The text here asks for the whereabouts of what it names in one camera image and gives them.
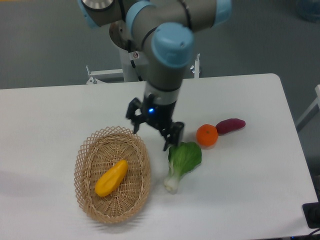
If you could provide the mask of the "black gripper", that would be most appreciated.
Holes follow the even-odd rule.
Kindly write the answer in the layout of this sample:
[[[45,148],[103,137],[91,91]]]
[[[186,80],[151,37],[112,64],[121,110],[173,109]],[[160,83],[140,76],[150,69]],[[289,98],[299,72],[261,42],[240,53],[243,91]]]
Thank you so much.
[[[173,122],[172,115],[176,102],[170,104],[157,104],[154,94],[144,96],[143,102],[137,97],[128,104],[125,117],[131,120],[133,125],[133,133],[136,134],[140,129],[140,124],[145,122],[153,128],[159,130],[163,136],[165,143],[163,151],[165,152],[169,146],[179,146],[182,141],[185,124],[181,121]],[[136,111],[141,109],[140,115],[136,115]]]

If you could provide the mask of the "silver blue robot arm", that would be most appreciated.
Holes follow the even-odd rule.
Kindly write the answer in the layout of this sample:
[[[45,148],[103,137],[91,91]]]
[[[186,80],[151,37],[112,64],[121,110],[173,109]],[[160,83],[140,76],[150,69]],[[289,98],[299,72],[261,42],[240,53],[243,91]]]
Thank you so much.
[[[148,60],[143,100],[134,98],[126,118],[134,132],[146,123],[158,130],[165,147],[178,146],[184,123],[172,115],[180,87],[193,57],[194,33],[227,21],[229,0],[177,0],[156,6],[148,0],[80,0],[78,5],[90,26],[123,21],[136,48]]]

